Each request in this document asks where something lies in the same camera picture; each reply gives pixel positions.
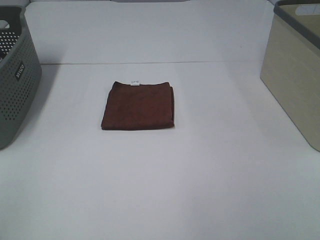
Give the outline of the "beige bin with grey rim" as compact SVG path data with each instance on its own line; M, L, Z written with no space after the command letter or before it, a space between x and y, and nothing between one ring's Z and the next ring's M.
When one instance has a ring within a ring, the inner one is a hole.
M260 79L315 150L320 149L320 2L279 0Z

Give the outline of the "grey perforated plastic basket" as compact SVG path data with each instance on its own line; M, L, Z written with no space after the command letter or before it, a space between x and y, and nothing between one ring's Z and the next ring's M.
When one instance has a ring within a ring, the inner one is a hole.
M25 18L26 9L2 5L0 19L0 147L15 138L38 90L41 64Z

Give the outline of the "brown towel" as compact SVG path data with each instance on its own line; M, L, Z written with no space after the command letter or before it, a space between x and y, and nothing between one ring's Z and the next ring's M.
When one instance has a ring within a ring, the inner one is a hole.
M114 82L108 94L101 129L108 131L159 130L175 126L174 90L168 82Z

